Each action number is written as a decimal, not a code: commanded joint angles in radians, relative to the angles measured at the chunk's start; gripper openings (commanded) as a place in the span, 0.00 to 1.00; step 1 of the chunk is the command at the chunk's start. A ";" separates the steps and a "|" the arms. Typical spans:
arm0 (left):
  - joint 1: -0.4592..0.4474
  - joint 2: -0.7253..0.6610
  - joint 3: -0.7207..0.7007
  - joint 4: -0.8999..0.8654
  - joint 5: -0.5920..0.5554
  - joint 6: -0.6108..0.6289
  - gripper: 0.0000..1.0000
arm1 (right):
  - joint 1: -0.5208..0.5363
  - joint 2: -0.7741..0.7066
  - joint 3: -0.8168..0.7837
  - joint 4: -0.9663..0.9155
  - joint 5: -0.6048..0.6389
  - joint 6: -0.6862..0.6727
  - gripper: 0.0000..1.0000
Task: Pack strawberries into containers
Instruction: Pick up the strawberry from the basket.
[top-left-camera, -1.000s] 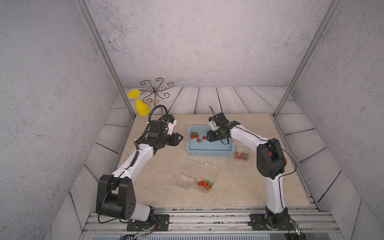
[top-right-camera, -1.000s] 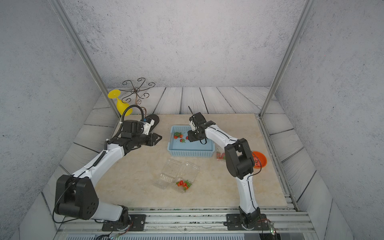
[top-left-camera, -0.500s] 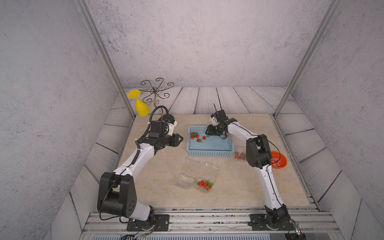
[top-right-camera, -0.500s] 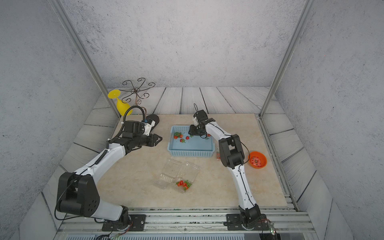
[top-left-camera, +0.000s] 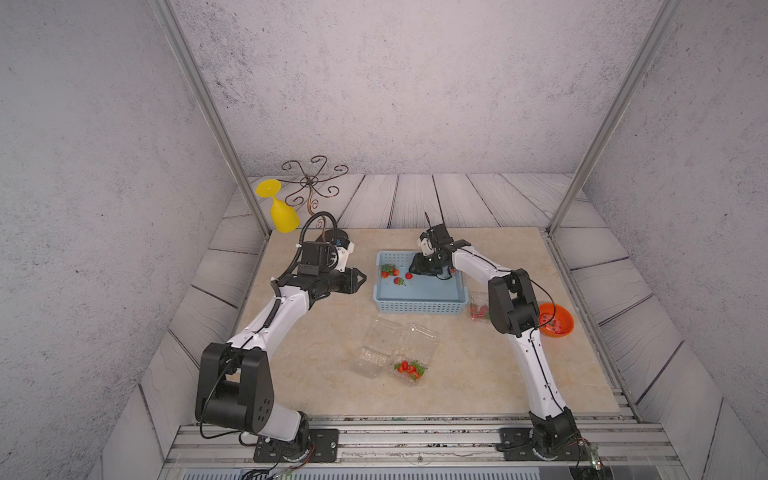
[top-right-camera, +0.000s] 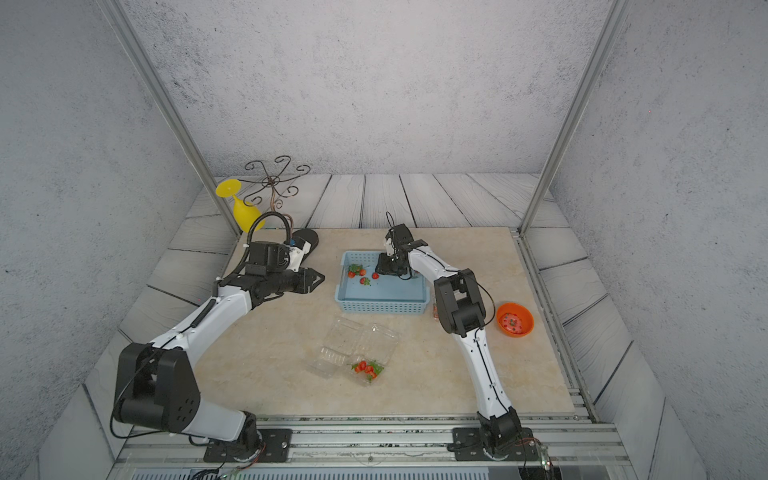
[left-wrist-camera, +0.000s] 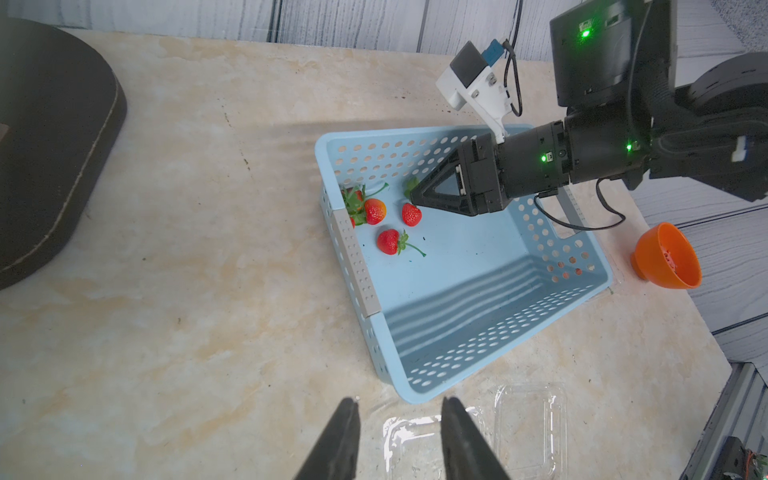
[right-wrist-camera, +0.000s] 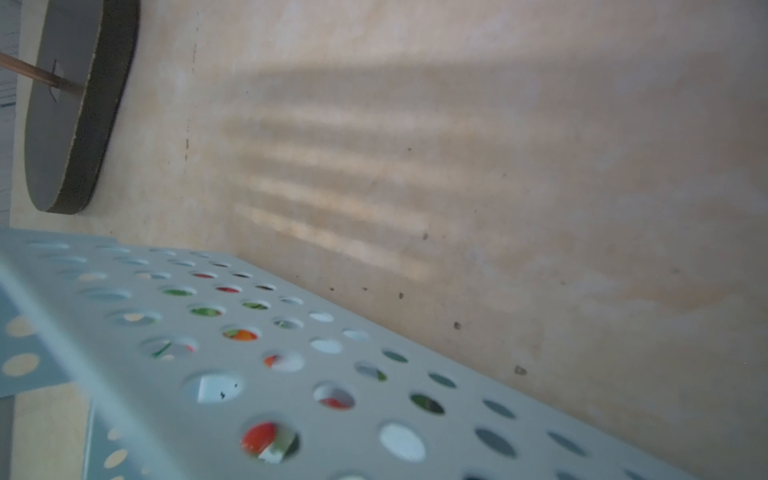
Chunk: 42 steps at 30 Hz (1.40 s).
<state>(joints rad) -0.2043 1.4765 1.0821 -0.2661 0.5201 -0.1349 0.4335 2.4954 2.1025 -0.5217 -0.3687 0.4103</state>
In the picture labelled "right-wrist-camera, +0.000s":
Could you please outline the light blue plastic basket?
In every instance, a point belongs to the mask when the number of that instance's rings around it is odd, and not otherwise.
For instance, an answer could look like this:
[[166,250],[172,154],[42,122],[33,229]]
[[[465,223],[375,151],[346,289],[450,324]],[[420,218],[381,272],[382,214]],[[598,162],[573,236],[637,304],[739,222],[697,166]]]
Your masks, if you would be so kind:
[[[192,295],[163,293],[169,287]],[[283,296],[302,305],[280,302]],[[246,300],[271,308],[243,308]],[[191,312],[203,306],[223,315]],[[333,321],[316,321],[311,311]],[[279,328],[278,318],[300,327]],[[222,336],[227,327],[262,336],[233,341]],[[162,340],[196,349],[170,361],[152,358],[150,347]],[[275,371],[263,363],[269,354],[288,354],[297,365]],[[91,399],[87,479],[685,477],[234,256],[3,229],[1,392],[66,381]],[[354,406],[320,404],[318,394],[329,387]],[[280,463],[247,455],[242,438],[261,422],[292,427],[298,450]]]

